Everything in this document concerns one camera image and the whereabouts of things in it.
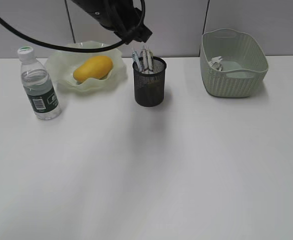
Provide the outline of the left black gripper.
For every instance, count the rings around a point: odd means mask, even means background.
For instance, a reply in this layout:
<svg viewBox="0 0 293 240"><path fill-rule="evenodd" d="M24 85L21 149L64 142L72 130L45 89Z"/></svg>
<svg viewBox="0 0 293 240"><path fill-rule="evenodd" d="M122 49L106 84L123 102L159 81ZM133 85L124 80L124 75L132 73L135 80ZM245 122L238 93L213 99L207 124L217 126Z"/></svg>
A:
<svg viewBox="0 0 293 240"><path fill-rule="evenodd" d="M127 45L132 41L146 43L153 34L144 24L143 0L140 9L134 7L132 0L74 0L73 3Z"/></svg>

